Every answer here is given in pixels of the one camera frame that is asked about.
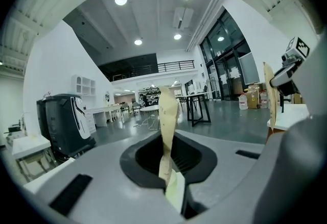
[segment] railing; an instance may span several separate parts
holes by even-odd
[[[166,71],[177,71],[177,70],[187,70],[194,69],[194,61],[180,61],[180,62],[170,62],[170,63],[158,63],[155,65],[144,65],[137,68],[130,69],[129,71],[118,71],[115,74],[108,74],[106,71],[102,70],[102,73],[109,81],[118,81],[126,78],[142,76],[152,73],[160,73]]]

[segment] floor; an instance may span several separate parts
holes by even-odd
[[[183,104],[183,110],[180,108],[180,114],[177,121],[177,129],[187,132],[200,134],[212,138],[219,138],[232,141],[242,141],[264,144],[267,138],[267,121],[269,120],[269,109],[248,109],[240,110],[239,103],[234,101],[208,102],[208,109],[211,117],[211,123],[199,123],[192,127],[190,121],[187,121],[186,104]],[[146,123],[146,119],[151,113],[128,117],[125,113],[122,119],[113,123],[108,123],[107,127],[99,127],[92,134],[97,145],[115,142],[129,137],[145,134],[151,130]],[[156,120],[150,120],[152,128],[158,126],[158,113]]]

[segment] black machine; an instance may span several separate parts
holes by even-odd
[[[41,134],[57,156],[74,157],[95,145],[78,95],[57,94],[36,102]]]

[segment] paper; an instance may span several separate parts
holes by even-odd
[[[166,186],[168,186],[172,172],[172,159],[170,154],[177,123],[178,102],[167,87],[159,87],[159,89],[161,91],[159,97],[159,117],[163,142],[163,156],[159,165],[159,177],[163,179]]]
[[[274,130],[275,123],[276,123],[276,111],[277,111],[277,96],[278,96],[278,90],[275,88],[272,88],[270,86],[270,80],[274,78],[274,73],[271,69],[271,67],[264,62],[264,72],[265,72],[265,82],[266,82],[266,88],[269,98],[269,105],[270,105],[270,127],[272,131]]]

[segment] gray floor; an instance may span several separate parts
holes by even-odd
[[[234,101],[208,102],[208,108],[212,122],[199,123],[192,127],[191,122],[187,121],[186,104],[183,104],[183,111],[180,108],[177,129],[225,140],[261,144],[266,142],[269,109],[241,111],[239,103]],[[95,138],[97,145],[103,145],[145,134],[151,130],[148,129],[148,126],[141,126],[141,124],[148,116],[150,116],[150,113],[144,113],[143,115],[138,113],[135,117],[131,116],[129,118],[125,114],[121,120],[116,120],[113,123],[109,122],[107,127],[97,128],[92,136]],[[154,121],[153,128],[156,129],[157,125],[158,119]]]

